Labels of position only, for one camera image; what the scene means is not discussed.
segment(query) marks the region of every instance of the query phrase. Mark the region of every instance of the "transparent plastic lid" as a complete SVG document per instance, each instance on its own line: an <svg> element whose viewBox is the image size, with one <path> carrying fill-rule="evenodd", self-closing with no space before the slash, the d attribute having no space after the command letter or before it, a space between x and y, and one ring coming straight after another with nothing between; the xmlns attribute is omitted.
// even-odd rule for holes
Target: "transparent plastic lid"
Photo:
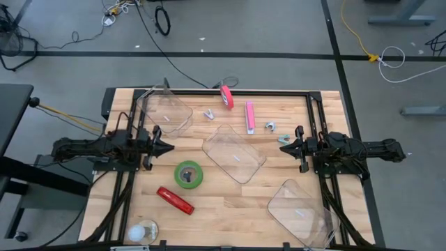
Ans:
<svg viewBox="0 0 446 251"><path fill-rule="evenodd" d="M336 214L310 197L294 180L287 180L268 203L268 212L308 248L325 249L339 228Z"/></svg>
<svg viewBox="0 0 446 251"><path fill-rule="evenodd" d="M138 98L137 106L169 138L177 138L192 125L192 108L181 102L165 85L156 85L145 92Z"/></svg>
<svg viewBox="0 0 446 251"><path fill-rule="evenodd" d="M266 157L238 135L230 125L221 125L203 143L203 151L230 177L247 183Z"/></svg>

